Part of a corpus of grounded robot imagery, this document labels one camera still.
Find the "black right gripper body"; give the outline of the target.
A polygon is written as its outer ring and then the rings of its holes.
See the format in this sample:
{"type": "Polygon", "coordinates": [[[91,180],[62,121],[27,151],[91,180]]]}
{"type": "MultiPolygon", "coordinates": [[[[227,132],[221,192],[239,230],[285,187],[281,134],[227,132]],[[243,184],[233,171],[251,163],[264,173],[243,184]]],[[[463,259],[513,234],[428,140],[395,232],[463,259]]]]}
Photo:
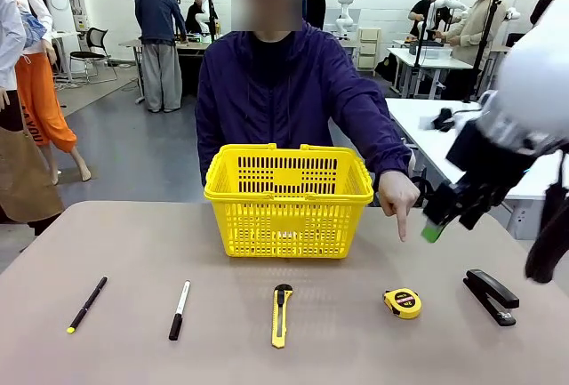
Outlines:
{"type": "Polygon", "coordinates": [[[466,122],[446,159],[476,185],[514,188],[536,162],[535,155],[503,148],[483,135],[476,120],[466,122]]]}

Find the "yellow tape measure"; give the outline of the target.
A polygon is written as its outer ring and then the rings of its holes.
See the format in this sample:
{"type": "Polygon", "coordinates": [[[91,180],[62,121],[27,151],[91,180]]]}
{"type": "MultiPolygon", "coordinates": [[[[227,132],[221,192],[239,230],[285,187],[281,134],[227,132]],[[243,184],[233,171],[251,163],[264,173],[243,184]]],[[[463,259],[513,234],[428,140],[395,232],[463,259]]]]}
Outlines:
{"type": "Polygon", "coordinates": [[[422,310],[419,295],[408,288],[386,291],[383,301],[396,317],[405,320],[417,318],[422,310]]]}

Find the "white marker black cap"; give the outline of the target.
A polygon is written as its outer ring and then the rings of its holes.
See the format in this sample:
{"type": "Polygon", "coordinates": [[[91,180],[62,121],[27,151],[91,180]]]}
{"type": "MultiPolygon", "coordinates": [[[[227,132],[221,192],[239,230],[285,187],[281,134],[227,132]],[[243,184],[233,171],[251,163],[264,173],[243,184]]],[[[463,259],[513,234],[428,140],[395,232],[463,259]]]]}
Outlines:
{"type": "Polygon", "coordinates": [[[183,321],[183,311],[185,309],[185,305],[186,305],[186,301],[188,298],[190,286],[191,286],[191,282],[189,280],[186,280],[183,287],[182,287],[182,291],[181,291],[180,298],[179,298],[179,301],[177,304],[177,308],[175,310],[174,317],[172,320],[172,325],[171,325],[171,329],[170,329],[169,336],[168,336],[168,339],[170,341],[177,341],[179,339],[180,329],[181,329],[181,325],[182,325],[182,321],[183,321]]]}

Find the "black highlighter pen yellow tip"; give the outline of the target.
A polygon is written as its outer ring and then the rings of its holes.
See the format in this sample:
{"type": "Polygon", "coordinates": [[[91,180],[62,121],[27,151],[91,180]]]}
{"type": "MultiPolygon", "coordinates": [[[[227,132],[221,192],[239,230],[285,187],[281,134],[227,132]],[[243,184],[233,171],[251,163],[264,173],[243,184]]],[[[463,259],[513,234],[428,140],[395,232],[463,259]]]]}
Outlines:
{"type": "Polygon", "coordinates": [[[90,294],[87,301],[83,304],[82,308],[79,309],[78,313],[76,314],[75,318],[72,320],[70,326],[67,328],[67,334],[73,334],[77,327],[83,321],[85,315],[92,307],[93,303],[96,301],[98,296],[100,295],[102,289],[105,287],[108,278],[106,276],[102,277],[99,283],[95,286],[94,290],[90,294]]]}

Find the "person's left forearm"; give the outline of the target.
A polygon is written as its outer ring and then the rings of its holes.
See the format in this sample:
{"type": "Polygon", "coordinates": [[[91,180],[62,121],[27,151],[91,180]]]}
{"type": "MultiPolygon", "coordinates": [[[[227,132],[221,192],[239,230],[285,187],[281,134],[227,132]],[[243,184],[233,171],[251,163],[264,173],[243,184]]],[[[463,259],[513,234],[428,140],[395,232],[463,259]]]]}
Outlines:
{"type": "Polygon", "coordinates": [[[347,104],[347,134],[377,177],[386,172],[408,176],[411,150],[405,146],[390,118],[387,105],[360,94],[347,104]]]}

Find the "person in beige jacket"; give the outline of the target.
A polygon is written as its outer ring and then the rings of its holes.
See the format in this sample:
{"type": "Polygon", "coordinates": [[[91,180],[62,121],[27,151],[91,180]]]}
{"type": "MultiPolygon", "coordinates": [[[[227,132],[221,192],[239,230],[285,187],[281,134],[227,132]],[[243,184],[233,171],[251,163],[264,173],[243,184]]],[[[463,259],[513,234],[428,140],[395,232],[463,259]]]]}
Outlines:
{"type": "MultiPolygon", "coordinates": [[[[452,56],[455,59],[464,61],[473,66],[490,2],[491,0],[476,0],[470,7],[467,17],[463,18],[455,28],[444,33],[437,33],[438,38],[452,47],[452,56]]],[[[496,33],[490,33],[489,42],[486,46],[478,75],[480,75],[485,68],[485,63],[490,54],[490,43],[497,35],[505,16],[506,5],[502,0],[495,14],[495,22],[493,23],[493,29],[496,30],[496,33]]],[[[441,92],[442,100],[463,99],[470,70],[450,70],[448,72],[444,81],[445,88],[441,92]]]]}

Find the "yellow plastic shopping basket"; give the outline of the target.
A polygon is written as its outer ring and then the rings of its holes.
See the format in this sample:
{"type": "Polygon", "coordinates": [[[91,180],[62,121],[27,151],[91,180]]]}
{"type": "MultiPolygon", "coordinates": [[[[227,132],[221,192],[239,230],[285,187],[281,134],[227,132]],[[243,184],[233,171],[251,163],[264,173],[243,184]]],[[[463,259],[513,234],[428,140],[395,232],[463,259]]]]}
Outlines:
{"type": "Polygon", "coordinates": [[[226,145],[204,187],[227,256],[245,258],[343,259],[373,195],[354,150],[310,145],[226,145]]]}

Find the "person in black bending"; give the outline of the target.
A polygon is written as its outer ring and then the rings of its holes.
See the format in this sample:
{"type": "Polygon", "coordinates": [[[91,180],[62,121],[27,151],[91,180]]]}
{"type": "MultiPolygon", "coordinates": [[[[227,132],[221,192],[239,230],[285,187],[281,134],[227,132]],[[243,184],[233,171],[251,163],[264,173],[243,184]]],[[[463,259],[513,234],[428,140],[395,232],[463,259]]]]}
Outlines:
{"type": "Polygon", "coordinates": [[[413,22],[413,27],[410,30],[410,35],[418,38],[420,36],[419,23],[424,21],[429,13],[430,4],[435,0],[420,0],[416,3],[411,11],[408,13],[408,20],[413,22]]]}

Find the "person in black standing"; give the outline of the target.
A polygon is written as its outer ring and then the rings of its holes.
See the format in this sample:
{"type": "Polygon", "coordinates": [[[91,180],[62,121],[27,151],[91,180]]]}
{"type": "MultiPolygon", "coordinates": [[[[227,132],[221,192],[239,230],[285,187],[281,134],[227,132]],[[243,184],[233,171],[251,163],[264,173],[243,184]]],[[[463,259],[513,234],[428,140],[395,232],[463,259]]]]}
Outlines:
{"type": "Polygon", "coordinates": [[[529,19],[533,27],[537,25],[542,14],[545,13],[552,1],[553,0],[538,0],[529,19]]]}

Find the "person in purple jacket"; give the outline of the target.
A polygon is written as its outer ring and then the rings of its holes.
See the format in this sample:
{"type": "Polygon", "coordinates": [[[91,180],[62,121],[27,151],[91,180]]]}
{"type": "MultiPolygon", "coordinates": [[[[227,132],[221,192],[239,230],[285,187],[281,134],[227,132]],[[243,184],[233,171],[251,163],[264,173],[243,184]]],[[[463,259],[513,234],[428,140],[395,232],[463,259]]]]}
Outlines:
{"type": "Polygon", "coordinates": [[[347,104],[370,95],[387,105],[380,87],[356,71],[329,33],[303,25],[274,43],[233,31],[204,53],[196,98],[199,167],[206,174],[228,144],[330,146],[329,123],[347,134],[347,104]]]}

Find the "person in black top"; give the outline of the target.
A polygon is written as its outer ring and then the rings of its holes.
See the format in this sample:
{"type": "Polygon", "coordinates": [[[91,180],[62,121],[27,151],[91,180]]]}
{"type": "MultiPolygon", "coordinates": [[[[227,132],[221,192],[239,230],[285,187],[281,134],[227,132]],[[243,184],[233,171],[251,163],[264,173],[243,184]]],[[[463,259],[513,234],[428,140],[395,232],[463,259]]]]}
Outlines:
{"type": "Polygon", "coordinates": [[[310,26],[323,30],[326,11],[325,0],[305,0],[305,3],[305,21],[310,26]]]}

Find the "seated person in black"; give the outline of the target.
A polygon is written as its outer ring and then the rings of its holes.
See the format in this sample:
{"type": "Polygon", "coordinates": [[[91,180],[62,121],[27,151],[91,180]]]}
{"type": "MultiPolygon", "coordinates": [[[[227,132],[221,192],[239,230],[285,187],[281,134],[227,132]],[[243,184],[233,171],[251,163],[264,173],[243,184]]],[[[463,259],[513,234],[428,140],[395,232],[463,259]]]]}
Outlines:
{"type": "Polygon", "coordinates": [[[204,5],[197,0],[188,8],[185,20],[186,31],[190,34],[209,34],[209,14],[204,11],[204,5]]]}

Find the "person's left hand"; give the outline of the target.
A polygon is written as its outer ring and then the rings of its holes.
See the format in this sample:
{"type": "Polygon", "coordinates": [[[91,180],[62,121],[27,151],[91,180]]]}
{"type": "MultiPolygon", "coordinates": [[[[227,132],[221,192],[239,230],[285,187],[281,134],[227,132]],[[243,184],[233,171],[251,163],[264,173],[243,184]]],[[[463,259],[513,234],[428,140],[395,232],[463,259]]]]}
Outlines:
{"type": "Polygon", "coordinates": [[[407,217],[416,203],[420,191],[403,173],[386,171],[379,178],[378,196],[383,212],[397,220],[401,242],[406,240],[407,217]]]}

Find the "black bag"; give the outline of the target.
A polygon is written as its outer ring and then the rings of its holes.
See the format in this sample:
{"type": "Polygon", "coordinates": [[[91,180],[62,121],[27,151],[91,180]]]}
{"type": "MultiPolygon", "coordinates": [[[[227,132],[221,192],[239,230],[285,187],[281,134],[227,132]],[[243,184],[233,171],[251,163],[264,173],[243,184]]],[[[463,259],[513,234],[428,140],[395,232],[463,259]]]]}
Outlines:
{"type": "Polygon", "coordinates": [[[411,182],[417,187],[420,192],[413,207],[422,208],[434,194],[433,186],[428,180],[428,169],[424,167],[419,174],[414,174],[414,176],[411,178],[411,182]]]}

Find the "large white table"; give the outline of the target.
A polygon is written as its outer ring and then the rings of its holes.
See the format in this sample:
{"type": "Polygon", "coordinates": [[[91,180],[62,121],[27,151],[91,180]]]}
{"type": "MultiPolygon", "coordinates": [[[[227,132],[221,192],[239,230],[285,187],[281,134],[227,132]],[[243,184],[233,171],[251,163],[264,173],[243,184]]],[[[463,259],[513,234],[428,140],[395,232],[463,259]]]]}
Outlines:
{"type": "MultiPolygon", "coordinates": [[[[458,124],[479,115],[475,102],[453,100],[388,99],[389,112],[406,140],[417,147],[417,168],[425,167],[434,187],[443,180],[456,182],[462,175],[456,166],[446,160],[447,152],[457,136],[454,127],[448,132],[429,129],[443,108],[453,112],[458,124]]],[[[518,240],[533,240],[540,226],[545,191],[557,181],[561,153],[540,157],[525,177],[490,214],[518,240]]]]}

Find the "black stapler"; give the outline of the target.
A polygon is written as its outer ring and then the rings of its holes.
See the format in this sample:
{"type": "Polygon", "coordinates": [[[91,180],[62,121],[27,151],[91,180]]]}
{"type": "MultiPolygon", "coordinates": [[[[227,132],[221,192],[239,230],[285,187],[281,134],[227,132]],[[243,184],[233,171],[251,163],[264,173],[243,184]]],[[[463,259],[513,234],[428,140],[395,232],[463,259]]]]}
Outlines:
{"type": "Polygon", "coordinates": [[[467,270],[463,284],[499,326],[510,327],[516,324],[511,311],[519,308],[519,299],[505,285],[481,269],[467,270]]]}

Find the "black tripod stand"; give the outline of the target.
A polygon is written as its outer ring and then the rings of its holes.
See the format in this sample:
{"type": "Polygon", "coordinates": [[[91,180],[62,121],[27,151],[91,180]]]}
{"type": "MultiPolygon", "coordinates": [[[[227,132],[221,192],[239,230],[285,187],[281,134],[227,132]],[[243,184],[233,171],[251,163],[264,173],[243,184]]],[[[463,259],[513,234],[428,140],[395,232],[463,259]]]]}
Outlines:
{"type": "Polygon", "coordinates": [[[493,29],[493,23],[495,22],[495,14],[501,3],[502,0],[491,0],[490,2],[488,13],[485,19],[484,29],[477,48],[477,56],[475,58],[472,69],[469,72],[466,92],[462,99],[463,103],[470,103],[472,96],[477,93],[477,80],[478,80],[478,73],[480,71],[480,64],[484,56],[486,46],[488,45],[489,42],[490,33],[491,32],[496,33],[496,30],[493,29]]]}

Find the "small white table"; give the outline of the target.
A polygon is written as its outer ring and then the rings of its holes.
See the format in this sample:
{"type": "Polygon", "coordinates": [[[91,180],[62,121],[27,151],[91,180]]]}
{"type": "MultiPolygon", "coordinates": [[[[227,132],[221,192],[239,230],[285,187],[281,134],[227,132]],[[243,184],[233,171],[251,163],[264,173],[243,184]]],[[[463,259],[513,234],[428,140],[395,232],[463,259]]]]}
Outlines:
{"type": "Polygon", "coordinates": [[[409,48],[390,47],[388,52],[397,60],[395,82],[391,89],[402,98],[434,100],[443,88],[445,74],[450,70],[470,70],[472,66],[452,56],[450,48],[427,47],[419,55],[412,55],[409,48]],[[429,77],[429,94],[420,94],[421,81],[429,77]]]}

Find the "white drawer cabinet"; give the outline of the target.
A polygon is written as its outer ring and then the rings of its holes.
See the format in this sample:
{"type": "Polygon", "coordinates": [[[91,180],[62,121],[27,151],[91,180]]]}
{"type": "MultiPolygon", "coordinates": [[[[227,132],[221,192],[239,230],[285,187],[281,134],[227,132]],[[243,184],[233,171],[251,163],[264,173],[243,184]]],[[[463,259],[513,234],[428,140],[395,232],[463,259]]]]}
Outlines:
{"type": "Polygon", "coordinates": [[[357,32],[357,69],[373,72],[381,48],[380,28],[360,28],[357,32]]]}

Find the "yellow utility knife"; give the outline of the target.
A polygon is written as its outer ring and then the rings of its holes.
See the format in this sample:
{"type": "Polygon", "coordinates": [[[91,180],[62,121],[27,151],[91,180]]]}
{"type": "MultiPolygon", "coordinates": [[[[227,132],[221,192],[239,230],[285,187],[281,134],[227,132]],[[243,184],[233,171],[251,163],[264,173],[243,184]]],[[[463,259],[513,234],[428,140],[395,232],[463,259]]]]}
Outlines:
{"type": "Polygon", "coordinates": [[[276,349],[282,349],[285,346],[286,309],[288,299],[292,294],[293,287],[289,284],[277,285],[273,292],[271,345],[276,349]]]}

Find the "wooden desk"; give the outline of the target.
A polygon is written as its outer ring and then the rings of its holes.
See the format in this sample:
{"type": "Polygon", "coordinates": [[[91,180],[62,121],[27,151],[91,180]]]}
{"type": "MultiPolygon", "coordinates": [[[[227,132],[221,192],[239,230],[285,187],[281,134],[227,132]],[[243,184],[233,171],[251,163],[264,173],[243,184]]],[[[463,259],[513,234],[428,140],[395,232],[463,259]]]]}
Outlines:
{"type": "MultiPolygon", "coordinates": [[[[141,67],[141,42],[139,39],[122,42],[120,46],[129,48],[133,52],[135,66],[137,70],[138,87],[140,95],[135,101],[141,104],[144,100],[144,83],[141,67]]],[[[186,42],[176,43],[176,48],[180,60],[180,69],[182,73],[182,96],[196,96],[198,87],[198,74],[204,57],[205,50],[209,47],[209,43],[202,42],[186,42]]]]}

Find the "man in blue jacket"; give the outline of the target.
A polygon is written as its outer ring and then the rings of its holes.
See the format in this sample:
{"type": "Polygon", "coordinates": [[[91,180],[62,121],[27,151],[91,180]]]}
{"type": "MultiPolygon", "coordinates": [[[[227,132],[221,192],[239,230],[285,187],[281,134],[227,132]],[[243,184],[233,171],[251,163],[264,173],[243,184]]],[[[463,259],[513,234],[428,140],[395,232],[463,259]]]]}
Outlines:
{"type": "Polygon", "coordinates": [[[181,106],[182,77],[175,32],[187,39],[177,0],[134,0],[140,27],[144,96],[151,113],[171,113],[181,106]]]}

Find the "black office chair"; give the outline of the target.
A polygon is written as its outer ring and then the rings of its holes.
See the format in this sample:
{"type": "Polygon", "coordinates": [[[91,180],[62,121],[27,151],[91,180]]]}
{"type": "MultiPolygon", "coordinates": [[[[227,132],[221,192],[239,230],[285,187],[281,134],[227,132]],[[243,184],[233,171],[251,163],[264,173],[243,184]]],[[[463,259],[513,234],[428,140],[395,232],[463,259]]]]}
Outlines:
{"type": "Polygon", "coordinates": [[[110,64],[110,55],[104,44],[108,31],[99,28],[89,28],[85,33],[86,51],[74,51],[69,54],[70,63],[81,62],[84,67],[84,80],[87,84],[107,83],[116,81],[118,74],[110,64]],[[99,80],[99,67],[110,68],[113,77],[99,80]]]}

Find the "mannequin with orange pants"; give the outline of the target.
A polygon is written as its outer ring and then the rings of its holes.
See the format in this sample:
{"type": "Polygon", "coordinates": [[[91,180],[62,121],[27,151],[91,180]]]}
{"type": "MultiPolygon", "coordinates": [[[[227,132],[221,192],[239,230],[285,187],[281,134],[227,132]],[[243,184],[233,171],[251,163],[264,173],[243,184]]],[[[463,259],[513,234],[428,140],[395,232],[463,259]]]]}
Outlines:
{"type": "Polygon", "coordinates": [[[26,126],[44,156],[53,184],[58,183],[59,172],[52,147],[70,154],[81,180],[87,181],[92,177],[91,171],[77,150],[77,137],[65,121],[54,87],[52,64],[56,54],[52,46],[52,15],[43,0],[16,2],[23,11],[34,14],[46,29],[39,41],[24,50],[15,66],[26,126]]]}

